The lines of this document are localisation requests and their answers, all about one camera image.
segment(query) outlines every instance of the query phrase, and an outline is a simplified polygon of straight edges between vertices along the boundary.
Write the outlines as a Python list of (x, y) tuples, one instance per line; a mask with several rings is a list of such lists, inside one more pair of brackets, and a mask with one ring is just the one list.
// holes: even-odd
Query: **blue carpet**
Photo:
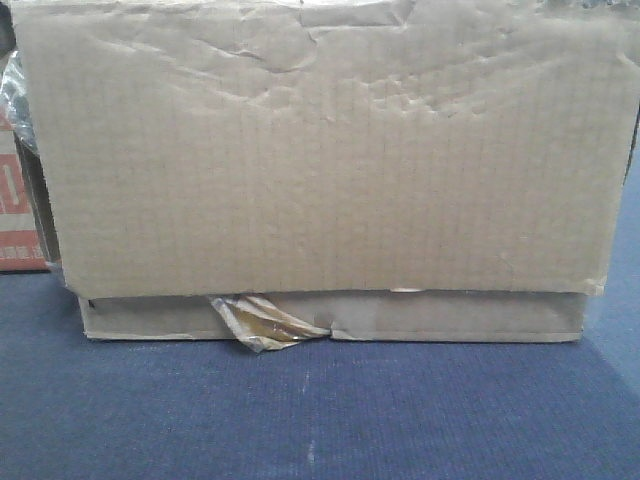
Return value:
[(90, 342), (0, 276), (0, 478), (640, 479), (640, 167), (579, 344)]

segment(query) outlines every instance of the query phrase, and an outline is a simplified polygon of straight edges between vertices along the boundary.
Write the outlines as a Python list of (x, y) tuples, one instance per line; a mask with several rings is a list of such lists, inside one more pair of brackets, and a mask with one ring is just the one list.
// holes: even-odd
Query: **cardboard box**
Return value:
[(640, 11), (592, 3), (15, 2), (68, 285), (601, 294)]
[(6, 122), (0, 128), (0, 271), (44, 270), (13, 132)]

